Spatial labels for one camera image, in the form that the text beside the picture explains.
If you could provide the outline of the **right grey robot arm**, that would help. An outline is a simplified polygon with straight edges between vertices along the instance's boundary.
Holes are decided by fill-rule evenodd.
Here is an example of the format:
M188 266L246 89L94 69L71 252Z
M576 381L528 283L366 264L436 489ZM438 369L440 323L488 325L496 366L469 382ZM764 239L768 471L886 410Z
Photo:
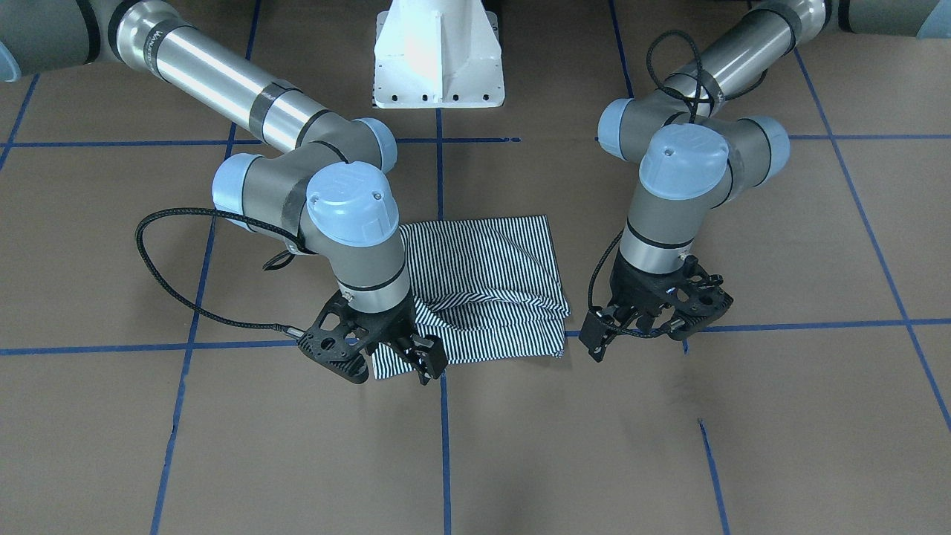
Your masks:
M406 363L422 385L441 376L447 366L441 339L417 326L400 210L386 177L397 162L397 143L383 122L343 118L228 50L166 1L2 3L4 81L103 62L155 76L276 150L276 157L228 156L212 180L210 209L165 209L140 221L134 234L140 257L169 295L220 324L282 333L351 383L369 379L368 360L380 348ZM322 256L337 291L308 328L207 311L171 287L146 250L146 228L180 215L227 219L281 241L282 253L265 270Z

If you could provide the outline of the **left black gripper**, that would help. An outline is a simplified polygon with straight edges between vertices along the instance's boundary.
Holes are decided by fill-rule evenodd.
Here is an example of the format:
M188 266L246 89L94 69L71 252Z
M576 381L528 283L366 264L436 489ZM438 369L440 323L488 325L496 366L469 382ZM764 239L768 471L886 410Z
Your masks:
M580 342L588 355L601 363L608 344L632 322L638 337L668 335L682 341L720 319L733 305L722 288L723 277L706 272L696 256L689 255L679 270L653 274L638 270L617 255L612 267L607 308L591 307L585 315Z

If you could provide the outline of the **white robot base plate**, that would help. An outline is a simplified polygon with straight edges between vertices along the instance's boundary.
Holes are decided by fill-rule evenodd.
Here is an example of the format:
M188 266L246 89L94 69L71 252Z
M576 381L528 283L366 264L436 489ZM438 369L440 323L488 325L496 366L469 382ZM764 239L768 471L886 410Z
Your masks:
M378 108L497 108L506 99L495 1L394 1L376 17Z

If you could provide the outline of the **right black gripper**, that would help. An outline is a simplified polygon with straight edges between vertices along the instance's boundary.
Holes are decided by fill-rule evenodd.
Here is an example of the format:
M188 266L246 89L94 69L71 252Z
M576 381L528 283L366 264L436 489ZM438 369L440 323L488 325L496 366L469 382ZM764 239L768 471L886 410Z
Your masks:
M448 367L442 339L419 335L415 329L413 294L387 311L367 313L352 308L338 291L311 328L296 336L296 345L306 357L354 385L369 379L366 358L380 345L395 350L400 361L417 372L422 386L441 378Z

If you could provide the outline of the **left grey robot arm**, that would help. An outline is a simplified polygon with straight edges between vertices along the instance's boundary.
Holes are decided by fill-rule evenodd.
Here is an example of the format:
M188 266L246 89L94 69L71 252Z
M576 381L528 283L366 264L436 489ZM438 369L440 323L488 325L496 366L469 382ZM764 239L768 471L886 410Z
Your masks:
M649 65L655 90L608 105L598 141L609 155L638 163L637 184L616 251L605 307L588 304L580 342L601 362L627 335L683 341L733 305L723 278L692 254L710 210L760 187L791 155L789 136L765 116L724 121L728 101L757 88L775 61L829 28L843 33L949 37L947 1L764 1L705 51L682 30L692 61L665 78Z

